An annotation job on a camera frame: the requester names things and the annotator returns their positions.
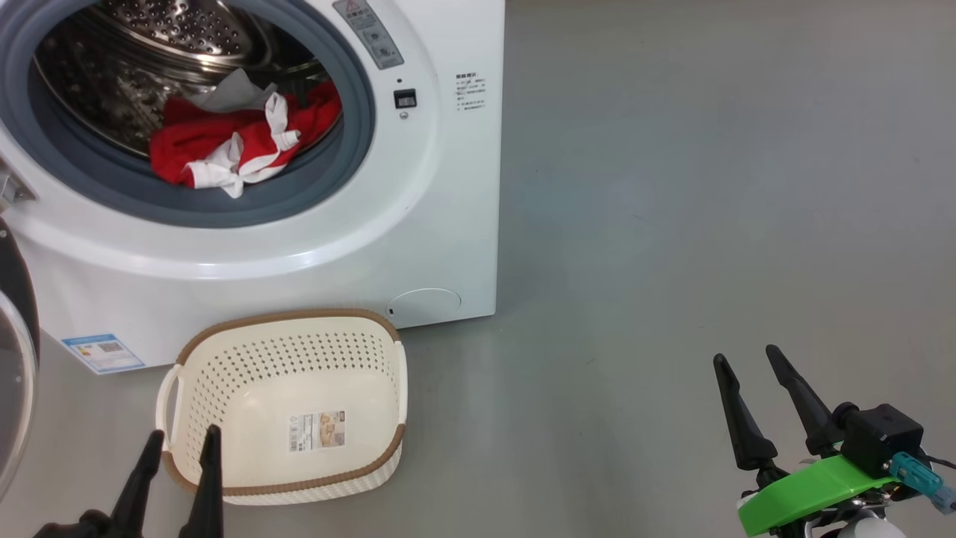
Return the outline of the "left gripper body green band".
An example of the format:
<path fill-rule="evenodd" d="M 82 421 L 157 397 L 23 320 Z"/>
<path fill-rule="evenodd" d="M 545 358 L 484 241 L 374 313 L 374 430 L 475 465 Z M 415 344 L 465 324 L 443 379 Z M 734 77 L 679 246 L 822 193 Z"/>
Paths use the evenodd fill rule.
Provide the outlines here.
<path fill-rule="evenodd" d="M 99 510 L 87 510 L 75 523 L 47 523 L 33 538 L 103 538 L 112 528 L 112 518 Z"/>

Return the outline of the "round black glass washer door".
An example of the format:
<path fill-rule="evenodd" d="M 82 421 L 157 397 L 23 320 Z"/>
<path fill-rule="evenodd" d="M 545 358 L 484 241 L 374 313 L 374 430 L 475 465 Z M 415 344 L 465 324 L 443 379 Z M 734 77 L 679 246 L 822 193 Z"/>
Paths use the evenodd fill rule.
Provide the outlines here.
<path fill-rule="evenodd" d="M 37 401 L 39 320 L 33 280 L 0 217 L 0 501 L 26 448 Z"/>

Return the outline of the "cream laundry basket brown rim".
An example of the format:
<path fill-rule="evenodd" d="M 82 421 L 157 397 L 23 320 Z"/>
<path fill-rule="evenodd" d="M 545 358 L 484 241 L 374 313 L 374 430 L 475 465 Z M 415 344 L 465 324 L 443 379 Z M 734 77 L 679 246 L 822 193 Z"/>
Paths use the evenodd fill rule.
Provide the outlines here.
<path fill-rule="evenodd" d="M 287 420 L 345 411 L 341 448 L 293 454 Z M 163 463 L 195 492 L 206 429 L 222 436 L 226 503 L 327 501 L 386 483 L 402 457 L 409 368 L 402 337 L 363 309 L 307 309 L 225 321 L 182 348 L 155 406 Z"/>

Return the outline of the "grey warning sticker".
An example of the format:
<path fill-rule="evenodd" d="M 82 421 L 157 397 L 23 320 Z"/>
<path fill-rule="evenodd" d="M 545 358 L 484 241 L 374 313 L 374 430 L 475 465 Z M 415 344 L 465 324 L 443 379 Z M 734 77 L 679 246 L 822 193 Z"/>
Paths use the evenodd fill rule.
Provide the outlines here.
<path fill-rule="evenodd" d="M 335 0 L 332 7 L 354 31 L 376 68 L 387 70 L 404 64 L 402 52 L 368 0 Z"/>

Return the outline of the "red and white garment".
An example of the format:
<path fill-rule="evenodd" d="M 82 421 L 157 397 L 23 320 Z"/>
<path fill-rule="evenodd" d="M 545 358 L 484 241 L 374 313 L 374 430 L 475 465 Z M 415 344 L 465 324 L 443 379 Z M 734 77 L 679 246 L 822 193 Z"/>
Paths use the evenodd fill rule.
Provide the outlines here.
<path fill-rule="evenodd" d="M 334 82 L 321 82 L 300 101 L 237 69 L 211 92 L 165 102 L 163 125 L 149 140 L 151 167 L 168 184 L 217 188 L 236 199 L 246 186 L 283 173 L 343 112 Z"/>

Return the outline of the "round white filter cover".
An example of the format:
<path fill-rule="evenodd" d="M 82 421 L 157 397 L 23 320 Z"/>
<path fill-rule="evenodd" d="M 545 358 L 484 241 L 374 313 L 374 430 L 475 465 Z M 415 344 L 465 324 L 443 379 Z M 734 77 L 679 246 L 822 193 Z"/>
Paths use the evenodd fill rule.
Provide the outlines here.
<path fill-rule="evenodd" d="M 393 299 L 385 314 L 395 327 L 420 327 L 458 319 L 459 294 L 444 288 L 420 288 Z"/>

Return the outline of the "metal door hinge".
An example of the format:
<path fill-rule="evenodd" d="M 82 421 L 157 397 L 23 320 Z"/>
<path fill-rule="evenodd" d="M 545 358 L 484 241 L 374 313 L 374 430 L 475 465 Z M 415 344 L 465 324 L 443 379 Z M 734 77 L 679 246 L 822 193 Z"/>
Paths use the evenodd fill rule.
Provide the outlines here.
<path fill-rule="evenodd" d="M 0 214 L 14 205 L 37 200 L 37 195 L 15 170 L 0 158 Z"/>

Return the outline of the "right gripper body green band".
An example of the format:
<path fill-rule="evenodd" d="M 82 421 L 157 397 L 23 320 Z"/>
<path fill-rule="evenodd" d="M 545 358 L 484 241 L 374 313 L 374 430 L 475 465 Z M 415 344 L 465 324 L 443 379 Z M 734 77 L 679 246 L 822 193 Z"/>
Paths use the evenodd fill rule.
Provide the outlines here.
<path fill-rule="evenodd" d="M 834 455 L 744 492 L 738 519 L 747 538 L 906 538 L 885 510 L 913 496 L 891 474 L 872 479 Z"/>

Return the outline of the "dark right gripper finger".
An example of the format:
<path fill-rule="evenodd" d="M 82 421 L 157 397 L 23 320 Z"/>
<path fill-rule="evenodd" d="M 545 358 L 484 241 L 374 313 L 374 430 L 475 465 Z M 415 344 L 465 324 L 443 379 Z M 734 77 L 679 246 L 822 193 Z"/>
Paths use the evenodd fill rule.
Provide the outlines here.
<path fill-rule="evenodd" d="M 727 422 L 728 436 L 738 469 L 756 473 L 756 484 L 768 486 L 789 476 L 776 466 L 778 456 L 775 444 L 766 439 L 758 428 L 750 409 L 740 394 L 740 384 L 727 358 L 718 353 L 713 367 L 719 387 L 721 408 Z"/>
<path fill-rule="evenodd" d="M 788 392 L 795 411 L 798 412 L 800 423 L 806 433 L 806 449 L 810 455 L 819 457 L 837 455 L 837 446 L 843 442 L 844 436 L 840 429 L 833 425 L 829 406 L 825 405 L 806 379 L 793 368 L 792 363 L 777 345 L 767 345 L 765 352 L 776 380 Z"/>

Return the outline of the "blue energy label sticker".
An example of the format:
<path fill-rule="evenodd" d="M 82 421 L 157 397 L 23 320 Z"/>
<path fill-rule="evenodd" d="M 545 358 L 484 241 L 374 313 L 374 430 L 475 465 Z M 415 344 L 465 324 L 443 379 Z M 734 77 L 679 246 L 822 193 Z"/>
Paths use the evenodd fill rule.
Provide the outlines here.
<path fill-rule="evenodd" d="M 96 374 L 115 374 L 146 368 L 146 364 L 113 334 L 62 339 L 60 342 Z"/>

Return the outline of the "white front-load washing machine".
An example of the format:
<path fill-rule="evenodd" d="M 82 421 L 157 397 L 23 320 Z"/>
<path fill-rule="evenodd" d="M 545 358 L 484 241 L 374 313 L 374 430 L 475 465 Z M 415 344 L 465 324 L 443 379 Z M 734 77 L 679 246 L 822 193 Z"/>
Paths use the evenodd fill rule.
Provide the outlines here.
<path fill-rule="evenodd" d="M 33 280 L 39 327 L 65 354 L 81 363 L 62 339 L 113 334 L 146 370 L 221 321 L 346 307 L 386 317 L 420 288 L 459 294 L 454 321 L 494 313 L 506 0 L 368 0 L 404 58 L 387 70 L 333 2 L 317 0 L 361 50 L 376 122 L 365 163 L 327 201 L 236 229 L 91 208 L 69 225 L 21 203 L 0 214 Z M 409 88 L 418 106 L 397 110 L 394 91 Z"/>

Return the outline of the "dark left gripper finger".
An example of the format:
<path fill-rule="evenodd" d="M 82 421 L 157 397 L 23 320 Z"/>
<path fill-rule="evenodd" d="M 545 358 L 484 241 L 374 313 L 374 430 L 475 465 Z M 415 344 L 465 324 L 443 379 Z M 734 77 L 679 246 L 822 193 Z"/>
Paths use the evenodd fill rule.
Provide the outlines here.
<path fill-rule="evenodd" d="M 137 464 L 124 484 L 111 514 L 108 538 L 141 538 L 151 483 L 161 463 L 165 435 L 156 430 L 148 436 Z"/>
<path fill-rule="evenodd" d="M 222 436 L 215 424 L 206 429 L 199 463 L 202 470 L 187 524 L 178 538 L 224 538 Z"/>

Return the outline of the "printed product label sticker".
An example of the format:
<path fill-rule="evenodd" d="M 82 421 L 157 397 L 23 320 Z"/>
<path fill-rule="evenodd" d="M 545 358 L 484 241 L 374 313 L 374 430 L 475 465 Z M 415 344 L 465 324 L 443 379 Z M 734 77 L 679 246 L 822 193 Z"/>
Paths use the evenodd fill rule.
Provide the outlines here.
<path fill-rule="evenodd" d="M 287 433 L 288 450 L 293 454 L 341 448 L 347 444 L 347 413 L 297 413 L 288 418 Z"/>

